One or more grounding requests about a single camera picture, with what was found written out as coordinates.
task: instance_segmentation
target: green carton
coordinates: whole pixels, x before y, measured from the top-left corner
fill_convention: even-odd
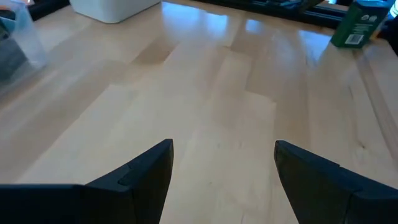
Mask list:
[[[385,1],[353,2],[331,38],[331,43],[336,47],[363,47],[387,16],[390,8],[391,3]]]

